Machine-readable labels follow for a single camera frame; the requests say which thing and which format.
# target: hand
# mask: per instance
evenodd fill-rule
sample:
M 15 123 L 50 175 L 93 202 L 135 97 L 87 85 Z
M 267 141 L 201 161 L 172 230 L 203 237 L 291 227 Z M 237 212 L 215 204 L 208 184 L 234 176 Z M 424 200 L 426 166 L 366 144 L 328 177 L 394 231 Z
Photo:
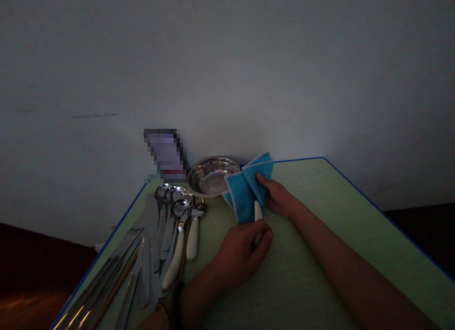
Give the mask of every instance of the hand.
M 292 219 L 299 207 L 305 206 L 297 200 L 286 188 L 276 180 L 266 180 L 259 173 L 257 181 L 269 190 L 265 200 L 265 206 L 276 214 Z
M 264 236 L 259 246 L 253 249 L 253 240 L 259 233 Z M 217 275 L 223 292 L 240 286 L 257 272 L 272 240 L 272 229 L 264 220 L 246 223 L 227 232 L 221 248 L 209 264 L 212 272 Z

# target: person's left hand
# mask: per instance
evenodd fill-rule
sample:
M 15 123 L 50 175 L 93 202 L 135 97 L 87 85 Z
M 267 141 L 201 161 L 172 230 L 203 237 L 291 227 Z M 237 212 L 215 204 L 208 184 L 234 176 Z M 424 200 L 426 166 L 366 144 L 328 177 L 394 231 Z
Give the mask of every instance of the person's left hand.
M 259 233 L 264 236 L 259 246 L 253 249 L 253 240 Z M 209 265 L 224 292 L 245 283 L 257 272 L 272 240 L 272 229 L 264 220 L 246 223 L 227 232 L 221 248 Z

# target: bracelet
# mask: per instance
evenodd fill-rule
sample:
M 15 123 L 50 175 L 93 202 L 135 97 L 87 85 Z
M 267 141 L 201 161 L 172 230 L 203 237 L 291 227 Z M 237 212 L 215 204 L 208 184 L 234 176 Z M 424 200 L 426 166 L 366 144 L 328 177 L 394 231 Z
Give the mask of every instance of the bracelet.
M 179 281 L 174 287 L 172 294 L 171 329 L 180 330 L 182 328 L 182 320 L 180 318 L 180 294 L 184 287 L 185 284 L 182 281 Z

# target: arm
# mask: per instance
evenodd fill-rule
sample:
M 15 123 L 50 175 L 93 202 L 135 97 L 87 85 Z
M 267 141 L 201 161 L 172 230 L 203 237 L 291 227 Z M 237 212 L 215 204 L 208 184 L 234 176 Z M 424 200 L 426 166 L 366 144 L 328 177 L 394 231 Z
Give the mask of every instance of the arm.
M 278 182 L 257 176 L 269 190 L 267 206 L 287 217 L 364 329 L 438 329 L 400 290 Z
M 265 236 L 253 250 L 251 244 L 259 233 Z M 263 220 L 231 228 L 217 255 L 180 294 L 179 309 L 183 329 L 197 329 L 221 295 L 251 278 L 261 266 L 272 240 L 273 232 Z M 155 311 L 137 330 L 167 329 L 168 322 L 163 321 L 163 315 L 163 312 Z

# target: silverware pile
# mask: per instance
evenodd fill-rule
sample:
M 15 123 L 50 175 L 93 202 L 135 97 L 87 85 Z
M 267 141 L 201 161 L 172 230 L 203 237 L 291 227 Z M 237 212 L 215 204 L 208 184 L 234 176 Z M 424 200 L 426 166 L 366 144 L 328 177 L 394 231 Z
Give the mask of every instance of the silverware pile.
M 158 204 L 158 213 L 153 208 L 154 200 Z M 182 276 L 185 260 L 196 258 L 199 218 L 206 209 L 203 199 L 193 196 L 183 187 L 164 183 L 156 189 L 154 196 L 148 193 L 145 209 L 134 228 L 128 231 L 53 330 L 95 329 L 127 277 L 127 291 L 115 329 L 126 328 L 135 294 L 136 307 L 143 309 L 148 305 L 148 311 L 153 312 L 177 276 Z M 186 231 L 189 232 L 187 244 Z

